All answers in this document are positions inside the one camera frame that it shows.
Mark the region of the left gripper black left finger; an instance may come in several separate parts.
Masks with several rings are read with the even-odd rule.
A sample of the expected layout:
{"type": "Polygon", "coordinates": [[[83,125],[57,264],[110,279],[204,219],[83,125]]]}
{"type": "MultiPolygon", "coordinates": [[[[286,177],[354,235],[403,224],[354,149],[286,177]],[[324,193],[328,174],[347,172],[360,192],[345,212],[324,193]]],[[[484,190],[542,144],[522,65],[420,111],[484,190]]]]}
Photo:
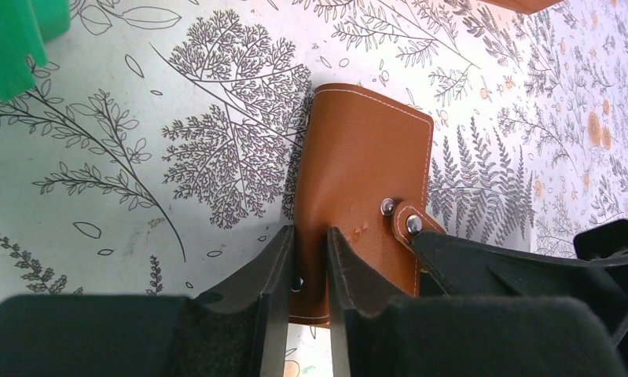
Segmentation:
{"type": "Polygon", "coordinates": [[[18,295],[0,303],[0,376],[281,376],[295,229],[195,298],[18,295]]]}

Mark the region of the green plastic card box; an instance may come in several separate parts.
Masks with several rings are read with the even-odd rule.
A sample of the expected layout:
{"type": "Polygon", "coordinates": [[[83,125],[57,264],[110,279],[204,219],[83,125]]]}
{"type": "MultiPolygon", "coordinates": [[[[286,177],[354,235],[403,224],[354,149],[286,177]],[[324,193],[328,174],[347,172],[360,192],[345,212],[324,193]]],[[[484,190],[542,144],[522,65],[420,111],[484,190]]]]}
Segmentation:
{"type": "Polygon", "coordinates": [[[65,0],[0,0],[0,100],[10,100],[35,85],[28,58],[49,63],[45,44],[70,28],[65,0]]]}

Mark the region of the orange wooden compartment tray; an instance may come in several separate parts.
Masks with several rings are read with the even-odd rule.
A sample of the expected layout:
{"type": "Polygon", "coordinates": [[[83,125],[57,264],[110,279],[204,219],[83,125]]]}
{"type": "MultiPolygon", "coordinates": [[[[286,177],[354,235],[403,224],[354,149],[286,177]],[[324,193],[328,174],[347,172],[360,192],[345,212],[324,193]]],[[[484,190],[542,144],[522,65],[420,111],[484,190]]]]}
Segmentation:
{"type": "Polygon", "coordinates": [[[560,3],[561,0],[485,0],[485,2],[517,13],[531,15],[560,3]]]}

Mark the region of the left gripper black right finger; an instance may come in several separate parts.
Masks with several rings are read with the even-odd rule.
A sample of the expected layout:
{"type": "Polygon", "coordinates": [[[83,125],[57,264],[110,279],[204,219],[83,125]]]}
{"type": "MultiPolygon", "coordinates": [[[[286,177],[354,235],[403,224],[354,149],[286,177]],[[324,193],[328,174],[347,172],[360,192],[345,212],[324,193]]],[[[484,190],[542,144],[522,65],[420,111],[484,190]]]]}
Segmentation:
{"type": "Polygon", "coordinates": [[[362,261],[340,230],[327,243],[336,376],[628,375],[604,323],[576,298],[442,288],[413,297],[362,261]]]}

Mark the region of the brown leather card holder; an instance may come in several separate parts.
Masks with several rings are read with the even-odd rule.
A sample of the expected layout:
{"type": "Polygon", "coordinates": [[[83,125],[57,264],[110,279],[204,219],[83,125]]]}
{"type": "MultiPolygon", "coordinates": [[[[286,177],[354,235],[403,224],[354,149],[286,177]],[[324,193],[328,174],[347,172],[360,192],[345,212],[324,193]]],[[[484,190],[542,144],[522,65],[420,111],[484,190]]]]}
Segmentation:
{"type": "Polygon", "coordinates": [[[366,88],[329,83],[314,91],[294,199],[294,324],[329,323],[327,232],[338,228],[360,258],[407,293],[421,264],[407,247],[406,219],[441,226],[425,210],[434,122],[366,88]]]}

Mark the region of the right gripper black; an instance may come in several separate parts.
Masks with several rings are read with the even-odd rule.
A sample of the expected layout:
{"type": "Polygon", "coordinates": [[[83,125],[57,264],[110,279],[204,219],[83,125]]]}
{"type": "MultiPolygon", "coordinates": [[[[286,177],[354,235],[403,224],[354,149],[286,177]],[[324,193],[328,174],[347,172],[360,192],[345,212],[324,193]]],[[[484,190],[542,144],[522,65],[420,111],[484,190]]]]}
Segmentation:
{"type": "Polygon", "coordinates": [[[628,351],[628,218],[579,233],[574,258],[515,251],[433,231],[412,241],[414,254],[448,295],[576,298],[628,351]]]}

